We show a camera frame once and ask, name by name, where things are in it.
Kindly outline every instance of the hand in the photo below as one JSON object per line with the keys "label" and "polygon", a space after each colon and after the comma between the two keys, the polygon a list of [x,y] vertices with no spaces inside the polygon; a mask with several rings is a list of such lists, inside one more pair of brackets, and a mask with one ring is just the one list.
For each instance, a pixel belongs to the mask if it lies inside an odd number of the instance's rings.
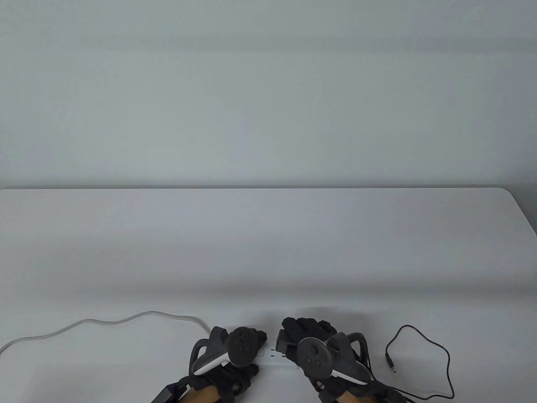
{"label": "hand", "polygon": [[[288,346],[285,351],[285,355],[295,364],[296,346],[303,338],[315,337],[321,341],[326,341],[338,333],[330,323],[324,320],[317,322],[312,318],[285,318],[281,324],[288,341],[291,342],[291,345]],[[330,377],[328,379],[315,379],[306,373],[304,373],[304,375],[308,377],[317,392],[320,393],[321,391],[326,390],[336,398],[342,397],[347,389],[352,386],[349,381],[341,378]]]}
{"label": "hand", "polygon": [[[261,347],[267,340],[265,332],[253,329],[257,333]],[[244,367],[236,367],[229,363],[225,366],[217,366],[200,376],[190,374],[188,384],[197,391],[209,386],[215,386],[218,390],[218,396],[215,400],[207,401],[213,403],[222,401],[222,403],[233,403],[235,397],[244,393],[251,385],[251,380],[259,373],[259,367],[255,364],[249,364]]]}

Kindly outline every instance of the white wall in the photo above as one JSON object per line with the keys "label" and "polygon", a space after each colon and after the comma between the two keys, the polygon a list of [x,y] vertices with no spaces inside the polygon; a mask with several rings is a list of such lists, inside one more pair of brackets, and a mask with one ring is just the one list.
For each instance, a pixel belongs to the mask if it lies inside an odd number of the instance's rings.
{"label": "white wall", "polygon": [[537,3],[0,0],[0,184],[502,185]]}

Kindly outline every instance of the white cable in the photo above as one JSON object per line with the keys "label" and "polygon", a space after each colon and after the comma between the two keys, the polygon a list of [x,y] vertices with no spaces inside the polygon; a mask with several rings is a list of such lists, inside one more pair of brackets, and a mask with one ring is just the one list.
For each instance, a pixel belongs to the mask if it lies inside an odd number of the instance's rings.
{"label": "white cable", "polygon": [[137,313],[136,315],[129,316],[128,318],[125,318],[125,319],[120,319],[120,320],[82,319],[82,320],[79,320],[78,322],[70,324],[69,326],[65,326],[63,329],[57,330],[49,334],[44,334],[43,336],[21,337],[19,339],[11,340],[10,342],[3,345],[2,348],[0,348],[0,356],[2,355],[4,351],[6,351],[8,348],[10,348],[14,344],[17,344],[23,341],[49,339],[51,337],[58,336],[59,334],[62,334],[63,332],[68,331],[69,329],[73,329],[74,327],[81,325],[83,323],[96,323],[98,325],[106,325],[106,326],[120,325],[122,323],[128,322],[129,320],[133,320],[141,316],[145,316],[145,315],[158,315],[158,316],[163,316],[168,319],[192,322],[198,325],[199,327],[201,327],[203,330],[205,330],[207,334],[211,333],[211,329],[209,329],[207,324],[203,322],[203,320],[201,320],[200,318],[197,318],[196,316],[172,315],[170,313],[165,313],[165,312],[160,312],[160,311],[145,311],[145,312]]}

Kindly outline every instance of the glove finger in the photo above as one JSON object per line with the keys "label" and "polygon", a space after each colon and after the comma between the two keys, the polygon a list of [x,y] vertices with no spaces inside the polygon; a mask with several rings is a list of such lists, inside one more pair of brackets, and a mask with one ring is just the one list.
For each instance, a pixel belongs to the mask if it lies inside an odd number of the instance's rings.
{"label": "glove finger", "polygon": [[308,336],[312,336],[318,332],[319,323],[313,318],[298,318],[296,320],[306,331]]}
{"label": "glove finger", "polygon": [[319,322],[319,326],[328,333],[329,336],[334,336],[337,334],[337,330],[330,324],[330,322],[327,322],[325,320],[322,320]]}
{"label": "glove finger", "polygon": [[330,337],[330,334],[313,318],[299,318],[298,323],[306,330],[309,337],[315,337],[322,341]]}
{"label": "glove finger", "polygon": [[287,347],[285,350],[285,358],[290,359],[296,364],[296,346]]}
{"label": "glove finger", "polygon": [[261,348],[261,346],[264,345],[267,341],[267,334],[262,330],[252,330],[256,332],[257,338],[259,339],[259,348]]}
{"label": "glove finger", "polygon": [[289,339],[295,344],[298,344],[304,337],[308,337],[306,330],[300,326],[295,318],[285,318],[281,325]]}
{"label": "glove finger", "polygon": [[250,379],[259,373],[259,366],[256,364],[250,364],[241,369],[246,372]]}
{"label": "glove finger", "polygon": [[250,386],[252,386],[250,378],[242,377],[241,380],[235,384],[235,387],[233,388],[233,393],[235,394],[235,396],[240,395]]}

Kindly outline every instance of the wrist strap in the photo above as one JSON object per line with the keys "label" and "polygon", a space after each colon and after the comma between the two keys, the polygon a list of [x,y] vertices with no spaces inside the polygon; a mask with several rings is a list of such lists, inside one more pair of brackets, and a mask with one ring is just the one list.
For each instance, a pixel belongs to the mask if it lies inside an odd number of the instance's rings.
{"label": "wrist strap", "polygon": [[177,403],[188,390],[188,377],[167,385],[151,403]]}
{"label": "wrist strap", "polygon": [[319,400],[321,403],[336,403],[338,397],[339,396],[336,396],[326,388],[319,392]]}

